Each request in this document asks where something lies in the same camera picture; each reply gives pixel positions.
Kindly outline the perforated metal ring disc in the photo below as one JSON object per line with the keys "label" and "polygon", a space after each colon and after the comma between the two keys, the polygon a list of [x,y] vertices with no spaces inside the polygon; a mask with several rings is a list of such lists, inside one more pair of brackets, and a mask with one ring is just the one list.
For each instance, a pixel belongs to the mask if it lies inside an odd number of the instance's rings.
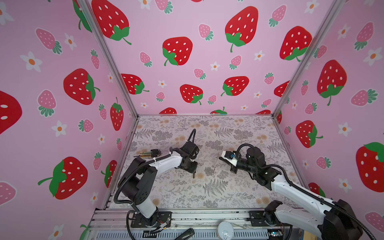
{"label": "perforated metal ring disc", "polygon": [[217,161],[218,161],[218,158],[215,158],[212,160],[212,165],[211,165],[211,176],[214,177],[215,176],[215,170],[216,170],[216,167],[217,167]]}

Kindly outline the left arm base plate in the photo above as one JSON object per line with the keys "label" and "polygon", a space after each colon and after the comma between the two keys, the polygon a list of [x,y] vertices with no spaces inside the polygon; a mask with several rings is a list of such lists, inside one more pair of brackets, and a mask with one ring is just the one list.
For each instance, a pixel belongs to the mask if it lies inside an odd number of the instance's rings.
{"label": "left arm base plate", "polygon": [[145,218],[141,213],[135,213],[132,217],[130,227],[132,228],[158,228],[170,227],[172,212],[156,211],[150,218]]}

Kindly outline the aluminium front rail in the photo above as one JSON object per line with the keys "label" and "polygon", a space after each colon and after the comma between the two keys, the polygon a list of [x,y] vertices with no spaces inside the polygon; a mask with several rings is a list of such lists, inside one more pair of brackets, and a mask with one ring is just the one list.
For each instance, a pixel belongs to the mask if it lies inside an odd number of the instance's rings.
{"label": "aluminium front rail", "polygon": [[172,212],[171,226],[132,228],[129,210],[96,211],[84,235],[85,240],[174,240],[189,228],[195,231],[189,240],[220,240],[218,225],[229,222],[234,227],[232,240],[283,240],[294,237],[298,227],[252,227],[246,221],[249,211],[263,209],[161,209]]}

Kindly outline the white round knob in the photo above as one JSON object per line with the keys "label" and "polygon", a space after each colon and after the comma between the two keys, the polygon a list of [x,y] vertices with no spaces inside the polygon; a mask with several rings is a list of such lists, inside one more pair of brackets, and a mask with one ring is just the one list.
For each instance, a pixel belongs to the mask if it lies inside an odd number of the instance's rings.
{"label": "white round knob", "polygon": [[220,240],[232,240],[234,237],[234,227],[229,222],[221,222],[217,231]]}

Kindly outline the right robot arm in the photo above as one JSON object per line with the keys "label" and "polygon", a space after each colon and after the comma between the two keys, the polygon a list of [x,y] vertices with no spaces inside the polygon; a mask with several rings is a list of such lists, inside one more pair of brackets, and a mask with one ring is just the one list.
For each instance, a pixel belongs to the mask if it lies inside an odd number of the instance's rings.
{"label": "right robot arm", "polygon": [[231,167],[231,172],[247,172],[259,185],[287,197],[304,209],[289,210],[281,201],[273,201],[265,208],[268,224],[278,221],[292,225],[322,240],[358,240],[363,234],[375,239],[347,202],[335,202],[295,184],[283,167],[266,164],[265,155],[259,148],[242,144],[236,151],[224,151],[220,160]]}

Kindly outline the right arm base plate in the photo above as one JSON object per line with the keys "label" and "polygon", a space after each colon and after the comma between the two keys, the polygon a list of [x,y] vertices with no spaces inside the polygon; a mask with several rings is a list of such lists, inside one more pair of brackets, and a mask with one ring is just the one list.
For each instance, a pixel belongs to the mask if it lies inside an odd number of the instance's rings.
{"label": "right arm base plate", "polygon": [[276,217],[266,214],[264,211],[249,211],[249,217],[246,221],[250,222],[252,227],[289,227],[289,224],[281,223]]}

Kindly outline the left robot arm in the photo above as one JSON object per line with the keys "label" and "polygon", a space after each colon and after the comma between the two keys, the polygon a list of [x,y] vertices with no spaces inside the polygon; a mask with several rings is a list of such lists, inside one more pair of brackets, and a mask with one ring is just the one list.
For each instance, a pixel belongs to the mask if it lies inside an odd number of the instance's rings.
{"label": "left robot arm", "polygon": [[196,158],[200,151],[195,144],[196,130],[192,130],[181,148],[170,148],[165,156],[144,160],[136,157],[121,177],[114,194],[114,203],[128,204],[147,221],[156,219],[158,207],[150,199],[156,177],[171,170],[184,170],[193,176],[197,171]]}

